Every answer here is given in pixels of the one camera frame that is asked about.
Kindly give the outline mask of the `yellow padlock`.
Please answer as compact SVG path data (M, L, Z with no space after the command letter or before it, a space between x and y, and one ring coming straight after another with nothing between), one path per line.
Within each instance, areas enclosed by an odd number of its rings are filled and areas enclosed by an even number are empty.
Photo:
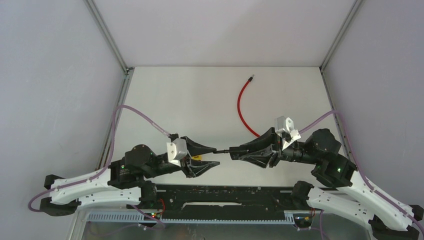
M191 159L195 161L201 161L203 157L201 155L196 155L196 156L192 156Z

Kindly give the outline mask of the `black padlock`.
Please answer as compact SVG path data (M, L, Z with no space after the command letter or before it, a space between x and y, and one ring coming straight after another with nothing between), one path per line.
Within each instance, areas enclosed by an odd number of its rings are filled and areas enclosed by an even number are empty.
M223 150L215 150L212 152L213 154L230 154L231 158L238 159L240 156L244 156L249 153L248 150L238 149L237 147L233 147L230 149Z

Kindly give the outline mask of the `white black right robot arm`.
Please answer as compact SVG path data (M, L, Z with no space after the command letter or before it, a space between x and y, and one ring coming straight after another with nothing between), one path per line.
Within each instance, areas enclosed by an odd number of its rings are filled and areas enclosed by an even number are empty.
M297 209L311 207L348 219L365 228L374 240L416 240L424 230L419 221L424 209L389 196L361 175L359 167L339 153L341 143L330 130L318 129L304 142L293 128L270 128L260 137L229 148L232 160L261 168L275 167L281 161L313 165L311 175L328 188L349 196L345 199L298 181L290 194Z

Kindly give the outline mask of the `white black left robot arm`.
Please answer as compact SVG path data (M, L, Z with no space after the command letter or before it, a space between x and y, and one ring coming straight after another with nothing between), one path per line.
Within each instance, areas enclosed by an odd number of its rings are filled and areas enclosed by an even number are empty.
M99 206L153 208L158 194L152 178L175 172L183 173L186 178L197 178L219 166L220 162L195 160L194 157L215 151L213 147L177 135L166 144L166 152L162 154L154 153L145 144L136 145L122 159L101 170L73 178L47 175L44 187L48 196L40 200L39 210L61 217Z

